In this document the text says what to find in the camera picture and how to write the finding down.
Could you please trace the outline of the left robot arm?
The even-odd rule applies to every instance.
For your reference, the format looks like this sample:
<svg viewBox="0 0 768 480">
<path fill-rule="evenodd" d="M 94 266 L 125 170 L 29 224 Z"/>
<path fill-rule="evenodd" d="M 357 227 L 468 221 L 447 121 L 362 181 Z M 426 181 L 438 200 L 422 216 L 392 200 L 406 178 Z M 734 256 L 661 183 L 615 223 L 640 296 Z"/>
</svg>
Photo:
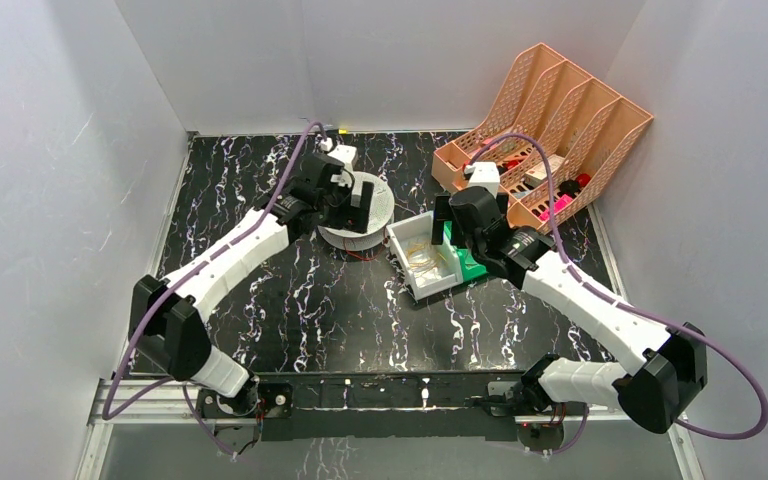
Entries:
<svg viewBox="0 0 768 480">
<path fill-rule="evenodd" d="M 230 414 L 250 415 L 259 379 L 212 343 L 206 322 L 239 283 L 300 237 L 318 227 L 366 230 L 374 186 L 357 181 L 356 161 L 356 148 L 338 146 L 293 162 L 285 184 L 205 252 L 163 278 L 138 280 L 126 353 L 213 391 Z"/>
</svg>

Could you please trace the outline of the green plastic bin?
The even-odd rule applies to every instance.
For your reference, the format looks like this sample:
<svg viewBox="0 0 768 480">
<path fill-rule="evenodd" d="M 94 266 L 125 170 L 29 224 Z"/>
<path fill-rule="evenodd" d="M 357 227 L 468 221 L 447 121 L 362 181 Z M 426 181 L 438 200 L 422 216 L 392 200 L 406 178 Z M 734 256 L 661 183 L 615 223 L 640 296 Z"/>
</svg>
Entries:
<svg viewBox="0 0 768 480">
<path fill-rule="evenodd" d="M 456 273 L 460 283 L 469 283 L 488 274 L 486 267 L 478 263 L 468 249 L 457 247 L 453 243 L 451 221 L 444 223 L 443 235 L 443 245 L 456 257 Z"/>
</svg>

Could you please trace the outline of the white plastic bin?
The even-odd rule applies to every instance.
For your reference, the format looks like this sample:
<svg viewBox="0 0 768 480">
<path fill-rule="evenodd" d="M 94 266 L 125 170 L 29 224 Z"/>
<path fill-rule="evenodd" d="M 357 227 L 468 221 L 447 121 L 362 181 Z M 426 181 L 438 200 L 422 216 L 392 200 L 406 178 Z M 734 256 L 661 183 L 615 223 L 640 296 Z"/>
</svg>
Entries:
<svg viewBox="0 0 768 480">
<path fill-rule="evenodd" d="M 390 251 L 416 301 L 462 284 L 457 278 L 456 257 L 443 244 L 430 243 L 431 230 L 432 212 L 386 226 Z"/>
</svg>

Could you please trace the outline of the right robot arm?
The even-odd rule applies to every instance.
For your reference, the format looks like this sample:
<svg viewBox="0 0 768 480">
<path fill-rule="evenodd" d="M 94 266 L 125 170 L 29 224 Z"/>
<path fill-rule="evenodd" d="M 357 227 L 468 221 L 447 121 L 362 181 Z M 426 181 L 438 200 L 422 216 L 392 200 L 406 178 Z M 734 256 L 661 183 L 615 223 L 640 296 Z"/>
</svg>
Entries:
<svg viewBox="0 0 768 480">
<path fill-rule="evenodd" d="M 558 310 L 599 342 L 611 362 L 546 354 L 486 406 L 500 416 L 550 413 L 562 403 L 622 410 L 652 433 L 666 432 L 704 388 L 707 353 L 701 331 L 646 320 L 621 309 L 621 297 L 563 261 L 554 240 L 533 227 L 510 226 L 507 197 L 468 187 L 436 197 L 432 241 L 467 249 L 489 274 Z"/>
</svg>

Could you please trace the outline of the white perforated cable spool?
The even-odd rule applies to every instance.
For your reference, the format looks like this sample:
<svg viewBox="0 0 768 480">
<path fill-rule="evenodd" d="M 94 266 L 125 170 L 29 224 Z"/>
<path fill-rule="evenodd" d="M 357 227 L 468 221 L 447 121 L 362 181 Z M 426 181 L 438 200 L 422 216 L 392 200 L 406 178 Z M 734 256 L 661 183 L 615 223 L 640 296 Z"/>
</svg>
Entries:
<svg viewBox="0 0 768 480">
<path fill-rule="evenodd" d="M 342 228 L 318 228 L 331 246 L 359 252 L 384 243 L 386 226 L 394 219 L 395 196 L 386 181 L 370 173 L 355 172 L 356 181 L 348 206 L 349 221 Z"/>
</svg>

